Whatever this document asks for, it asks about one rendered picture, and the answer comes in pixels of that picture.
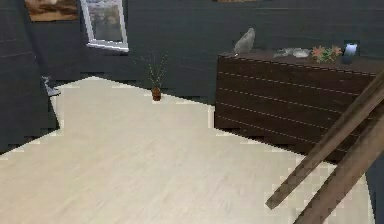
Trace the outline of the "orange flowered small plant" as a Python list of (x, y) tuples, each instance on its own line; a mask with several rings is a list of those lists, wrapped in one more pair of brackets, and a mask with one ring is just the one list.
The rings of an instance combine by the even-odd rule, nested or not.
[(342, 50), (335, 45), (332, 45), (330, 48), (318, 46), (312, 48), (311, 54), (317, 63), (326, 63), (335, 61), (342, 54)]

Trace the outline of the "grey flat dish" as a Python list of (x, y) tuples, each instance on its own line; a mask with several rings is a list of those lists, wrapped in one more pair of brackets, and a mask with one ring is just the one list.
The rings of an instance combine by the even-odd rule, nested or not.
[(309, 49), (302, 49), (302, 48), (283, 48), (280, 50), (277, 50), (274, 54), (274, 58), (278, 57), (288, 57), (288, 56), (294, 56), (296, 58), (307, 58), (310, 54)]

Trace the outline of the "dark brown chest of drawers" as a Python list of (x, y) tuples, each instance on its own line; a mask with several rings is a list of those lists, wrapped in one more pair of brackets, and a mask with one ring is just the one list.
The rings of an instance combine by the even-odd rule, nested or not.
[(214, 127), (306, 155), (384, 71), (384, 60), (316, 63), (258, 50), (217, 59)]

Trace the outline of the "grey small object at wall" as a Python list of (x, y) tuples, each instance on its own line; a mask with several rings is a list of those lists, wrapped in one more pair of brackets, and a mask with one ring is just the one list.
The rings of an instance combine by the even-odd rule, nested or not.
[(51, 87), (49, 85), (50, 78), (47, 76), (42, 76), (44, 86), (46, 88), (47, 94), (49, 97), (58, 96), (61, 94), (61, 91), (58, 88)]

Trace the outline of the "grey rock-shaped ornament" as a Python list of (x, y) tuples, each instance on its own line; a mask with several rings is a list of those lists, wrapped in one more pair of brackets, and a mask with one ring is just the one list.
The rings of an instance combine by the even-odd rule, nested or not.
[(255, 30), (249, 28), (248, 31), (237, 41), (234, 47), (235, 54), (250, 53), (255, 41)]

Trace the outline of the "thin plant in brown pot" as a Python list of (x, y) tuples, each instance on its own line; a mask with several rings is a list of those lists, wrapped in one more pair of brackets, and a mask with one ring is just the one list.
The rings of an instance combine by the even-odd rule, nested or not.
[(157, 57), (154, 51), (148, 51), (142, 60), (146, 63), (146, 73), (151, 83), (150, 90), (153, 101), (160, 101), (162, 97), (162, 78), (166, 73), (168, 57), (166, 54)]

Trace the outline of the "black framed small device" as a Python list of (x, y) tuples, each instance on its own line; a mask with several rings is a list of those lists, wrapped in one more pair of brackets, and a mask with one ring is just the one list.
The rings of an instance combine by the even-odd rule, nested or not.
[(343, 64), (352, 63), (354, 57), (359, 54), (359, 45), (360, 45), (360, 42), (356, 40), (346, 41), (344, 43), (344, 50), (342, 54)]

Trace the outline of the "white framed window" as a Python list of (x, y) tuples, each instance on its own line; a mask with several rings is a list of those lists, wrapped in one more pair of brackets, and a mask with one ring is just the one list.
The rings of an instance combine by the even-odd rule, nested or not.
[(128, 52), (122, 0), (80, 0), (88, 47)]

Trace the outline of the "brown framed wall picture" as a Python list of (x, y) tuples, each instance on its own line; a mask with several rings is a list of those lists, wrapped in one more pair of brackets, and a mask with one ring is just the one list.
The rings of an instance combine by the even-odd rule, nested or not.
[(25, 0), (32, 22), (78, 19), (77, 0)]

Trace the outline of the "brown wooden furniture legs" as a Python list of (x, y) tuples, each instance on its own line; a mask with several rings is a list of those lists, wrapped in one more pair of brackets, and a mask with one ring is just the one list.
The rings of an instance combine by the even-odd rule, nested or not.
[(372, 162), (384, 151), (384, 70), (377, 74), (321, 71), (309, 90), (299, 88), (289, 100), (308, 107), (305, 119), (319, 126), (308, 138), (311, 145), (296, 149), (301, 162), (289, 153), (273, 151), (269, 165), (289, 176), (266, 201), (276, 220), (289, 224), (292, 216), (278, 205), (323, 162), (336, 165), (331, 176), (293, 224), (323, 224)]

